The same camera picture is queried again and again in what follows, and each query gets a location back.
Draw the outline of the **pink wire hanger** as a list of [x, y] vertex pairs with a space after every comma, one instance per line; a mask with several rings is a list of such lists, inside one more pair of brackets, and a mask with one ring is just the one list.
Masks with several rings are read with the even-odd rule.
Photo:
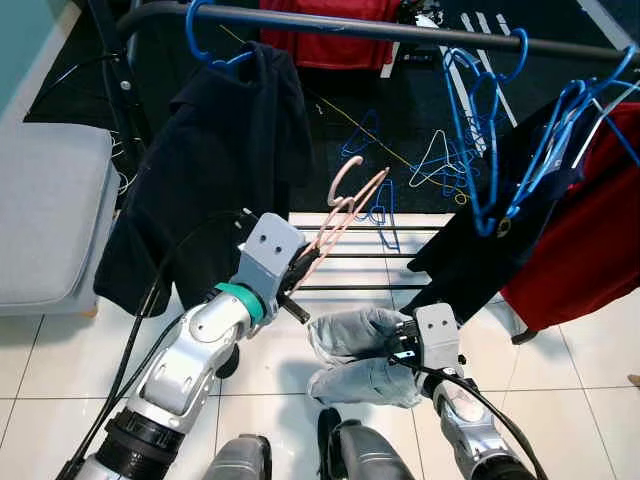
[[347, 197], [339, 196], [337, 189], [344, 177], [346, 177], [348, 170], [362, 163], [364, 163], [364, 157], [360, 155], [351, 157], [351, 159], [338, 170], [338, 173], [335, 174], [332, 179], [332, 183], [330, 183], [328, 195], [326, 195], [326, 202], [332, 207], [332, 210], [325, 216], [323, 223], [321, 223], [319, 230], [317, 230], [314, 241], [308, 244], [308, 246], [317, 248], [317, 250], [319, 250], [319, 256], [324, 256], [325, 259], [329, 253], [332, 252], [333, 247], [337, 244], [340, 237], [347, 232], [353, 221], [360, 215], [360, 212], [369, 205], [370, 198], [375, 189], [378, 188], [380, 183], [383, 183], [384, 179], [387, 179], [390, 174], [389, 166], [385, 166], [385, 168], [379, 170], [379, 172], [372, 174], [372, 177], [367, 180], [356, 195]]

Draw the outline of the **light blue denim shorts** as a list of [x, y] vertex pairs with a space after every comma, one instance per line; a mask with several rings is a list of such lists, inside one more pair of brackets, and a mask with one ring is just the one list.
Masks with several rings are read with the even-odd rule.
[[416, 372], [388, 360], [387, 342], [410, 316], [389, 308], [360, 308], [314, 317], [308, 343], [324, 366], [307, 393], [323, 404], [370, 403], [412, 408], [421, 402]]

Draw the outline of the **dark navy shirt with logo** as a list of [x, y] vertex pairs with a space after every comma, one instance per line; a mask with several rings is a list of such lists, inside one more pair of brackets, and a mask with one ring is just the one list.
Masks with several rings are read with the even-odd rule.
[[[499, 138], [498, 205], [489, 211], [494, 219], [500, 220], [515, 196], [516, 183], [524, 179], [553, 106], [553, 102], [541, 106]], [[411, 315], [416, 308], [447, 303], [458, 323], [470, 320], [531, 259], [556, 205], [580, 178], [571, 169], [550, 170], [521, 202], [503, 236], [499, 232], [480, 236], [474, 210], [466, 207], [457, 212], [408, 262], [408, 270], [428, 274], [429, 283], [399, 311]]]

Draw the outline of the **robot right leg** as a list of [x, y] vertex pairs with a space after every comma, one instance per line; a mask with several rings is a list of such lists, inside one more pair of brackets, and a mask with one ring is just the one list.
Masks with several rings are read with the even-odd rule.
[[319, 480], [416, 480], [396, 448], [378, 430], [343, 419], [337, 408], [317, 416]]

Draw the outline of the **robot leg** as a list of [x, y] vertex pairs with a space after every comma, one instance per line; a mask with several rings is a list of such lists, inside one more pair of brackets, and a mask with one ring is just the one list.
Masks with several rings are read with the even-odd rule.
[[201, 480], [271, 480], [273, 454], [268, 438], [239, 434], [219, 449]]
[[317, 416], [319, 480], [416, 480], [396, 448], [378, 430], [343, 419], [337, 408]]

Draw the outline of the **black shirt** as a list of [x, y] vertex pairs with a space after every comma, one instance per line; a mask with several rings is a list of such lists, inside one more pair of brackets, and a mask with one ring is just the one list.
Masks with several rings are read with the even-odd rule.
[[292, 55], [244, 45], [237, 73], [201, 68], [170, 102], [170, 116], [148, 148], [116, 216], [93, 291], [137, 314], [155, 291], [200, 305], [236, 273], [244, 233], [227, 212], [291, 210], [294, 187], [314, 173], [305, 95]]

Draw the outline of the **robot left leg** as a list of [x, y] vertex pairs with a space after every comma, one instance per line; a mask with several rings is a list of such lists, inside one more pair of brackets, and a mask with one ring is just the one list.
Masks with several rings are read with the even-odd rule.
[[273, 454], [268, 438], [239, 434], [219, 449], [201, 480], [271, 480]]

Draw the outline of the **dark red garment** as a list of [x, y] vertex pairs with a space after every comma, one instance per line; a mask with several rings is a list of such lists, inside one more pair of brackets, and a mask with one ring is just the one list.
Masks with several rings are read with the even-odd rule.
[[588, 163], [550, 215], [524, 268], [502, 296], [524, 329], [521, 344], [593, 314], [640, 283], [640, 168], [631, 161]]

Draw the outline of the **bright red shirt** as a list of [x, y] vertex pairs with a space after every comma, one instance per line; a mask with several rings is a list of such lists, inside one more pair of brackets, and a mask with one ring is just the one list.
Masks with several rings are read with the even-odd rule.
[[[303, 13], [356, 20], [396, 19], [401, 0], [260, 0], [274, 12]], [[379, 70], [392, 59], [393, 42], [343, 35], [314, 35], [261, 29], [261, 41], [288, 51], [297, 67], [326, 70]]]

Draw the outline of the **black metal clothes rack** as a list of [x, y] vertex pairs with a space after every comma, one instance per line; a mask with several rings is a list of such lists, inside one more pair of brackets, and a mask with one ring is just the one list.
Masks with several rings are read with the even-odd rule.
[[[138, 6], [133, 6], [122, 17], [115, 19], [116, 28], [119, 29], [119, 35], [127, 45], [127, 42], [132, 40], [142, 24], [147, 23], [148, 20], [164, 17], [164, 15], [177, 15], [177, 17], [184, 19], [189, 1], [191, 0], [160, 0], [156, 1], [156, 3], [141, 3]], [[238, 26], [262, 27], [265, 29], [283, 29], [283, 31], [314, 33], [314, 35], [343, 35], [374, 38], [374, 40], [380, 41], [404, 42], [404, 44], [429, 44], [444, 47], [445, 50], [490, 49], [520, 51], [518, 38], [511, 35], [484, 35], [484, 33], [460, 31], [460, 29], [408, 26], [408, 24], [380, 22], [380, 20], [356, 20], [329, 17], [329, 15], [274, 12], [274, 10], [242, 8], [242, 6], [207, 4], [198, 9], [195, 22], [196, 20], [212, 20], [212, 22], [219, 24], [238, 24]], [[202, 68], [218, 73], [219, 77], [227, 79], [227, 81], [237, 81], [242, 77], [241, 72], [244, 68], [270, 67], [270, 65], [279, 63], [280, 59], [287, 58], [288, 55], [287, 51], [253, 41], [247, 42], [238, 52], [246, 50], [247, 47], [252, 47], [253, 49], [252, 58], [239, 65], [233, 73], [205, 67], [201, 63]], [[603, 63], [611, 65], [613, 72], [623, 59], [623, 50], [609, 50], [605, 49], [605, 47], [566, 44], [566, 42], [530, 38], [527, 55], [581, 61], [603, 61]], [[635, 58], [632, 60], [631, 65], [628, 65], [625, 72], [639, 67], [639, 64], [640, 61]], [[154, 142], [154, 137], [150, 133], [143, 155], [147, 154], [152, 142]], [[579, 172], [580, 164], [579, 168], [572, 169], [570, 166], [572, 161], [573, 156], [564, 155], [563, 164], [558, 169], [571, 169], [573, 172]], [[502, 214], [494, 232], [499, 232], [503, 236], [507, 232], [509, 221], [511, 220], [504, 218], [504, 214]]]

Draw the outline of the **grey upholstered bench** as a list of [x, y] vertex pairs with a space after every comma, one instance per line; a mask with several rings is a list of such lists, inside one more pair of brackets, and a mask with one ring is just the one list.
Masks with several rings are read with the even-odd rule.
[[96, 307], [119, 184], [105, 129], [22, 123], [0, 133], [0, 316]]

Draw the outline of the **black stand pole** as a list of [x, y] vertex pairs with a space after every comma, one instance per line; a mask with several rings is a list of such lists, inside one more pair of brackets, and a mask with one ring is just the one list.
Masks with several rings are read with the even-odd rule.
[[111, 116], [116, 133], [122, 141], [124, 163], [136, 172], [145, 154], [148, 140], [148, 123], [140, 97], [133, 91], [133, 73], [128, 63], [125, 42], [116, 28], [115, 17], [109, 0], [83, 0], [90, 10], [93, 26], [99, 33], [102, 45], [102, 79], [111, 106]]

